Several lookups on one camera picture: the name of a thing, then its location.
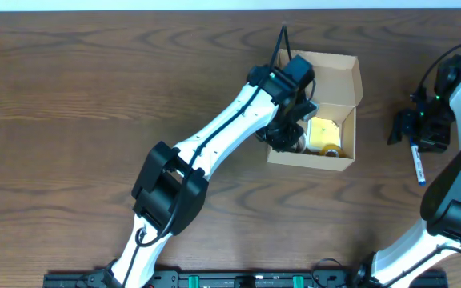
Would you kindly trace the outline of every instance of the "wood grain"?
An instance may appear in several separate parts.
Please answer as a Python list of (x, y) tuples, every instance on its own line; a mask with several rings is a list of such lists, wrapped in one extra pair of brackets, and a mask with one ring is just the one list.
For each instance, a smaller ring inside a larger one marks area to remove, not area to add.
[[(293, 49), (359, 57), (357, 161), (342, 173), (267, 165), (263, 144), (247, 139), (158, 262), (353, 265), (408, 229), (424, 188), (408, 147), (387, 135), (425, 69), (461, 42), (461, 10), (0, 14), (0, 287), (40, 287), (48, 271), (118, 257), (150, 148), (225, 108), (283, 22)], [(457, 149), (423, 156), (429, 181)], [(440, 265), (461, 286), (461, 256)]]

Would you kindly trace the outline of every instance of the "cardboard box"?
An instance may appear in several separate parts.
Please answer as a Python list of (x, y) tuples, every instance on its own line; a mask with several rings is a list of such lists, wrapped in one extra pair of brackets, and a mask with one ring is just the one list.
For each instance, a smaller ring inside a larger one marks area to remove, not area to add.
[[(313, 101), (319, 104), (316, 116), (333, 120), (341, 128), (341, 149), (345, 158), (319, 156), (306, 150), (303, 154), (276, 152), (268, 146), (267, 162), (343, 171), (355, 161), (356, 106), (362, 100), (362, 82), (360, 79), (359, 60), (355, 56), (324, 54), (307, 51), (291, 51), (293, 57), (300, 55), (313, 66), (316, 75), (316, 89)], [(280, 50), (277, 57), (278, 66), (284, 67), (288, 62), (286, 50)], [(307, 123), (300, 122), (307, 132)]]

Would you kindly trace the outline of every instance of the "marker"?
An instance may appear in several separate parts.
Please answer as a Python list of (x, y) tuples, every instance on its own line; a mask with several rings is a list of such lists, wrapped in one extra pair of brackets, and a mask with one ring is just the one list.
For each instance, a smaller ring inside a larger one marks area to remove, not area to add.
[(421, 156), (419, 155), (419, 148), (410, 138), (410, 147), (412, 149), (412, 158), (414, 159), (415, 174), (417, 175), (417, 181), (421, 186), (426, 185), (426, 179), (424, 178), (423, 163), (421, 162)]

